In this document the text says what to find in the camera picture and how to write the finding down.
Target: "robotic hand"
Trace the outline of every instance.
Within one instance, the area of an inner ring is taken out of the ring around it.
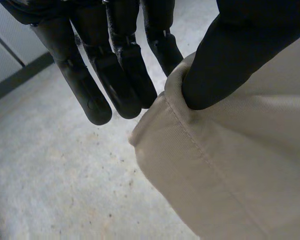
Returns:
[[[0,0],[0,3],[19,22],[31,25],[92,123],[109,122],[112,111],[83,62],[71,23],[123,118],[138,116],[141,108],[149,108],[157,97],[135,38],[139,0]],[[148,43],[164,73],[169,75],[183,59],[170,33],[175,0],[141,0],[141,3]],[[115,53],[109,43],[108,26]]]

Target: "beige fabric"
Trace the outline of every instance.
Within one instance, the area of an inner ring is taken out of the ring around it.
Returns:
[[[203,239],[300,240],[300,39],[202,111],[181,94],[193,57],[130,138],[140,168]]]

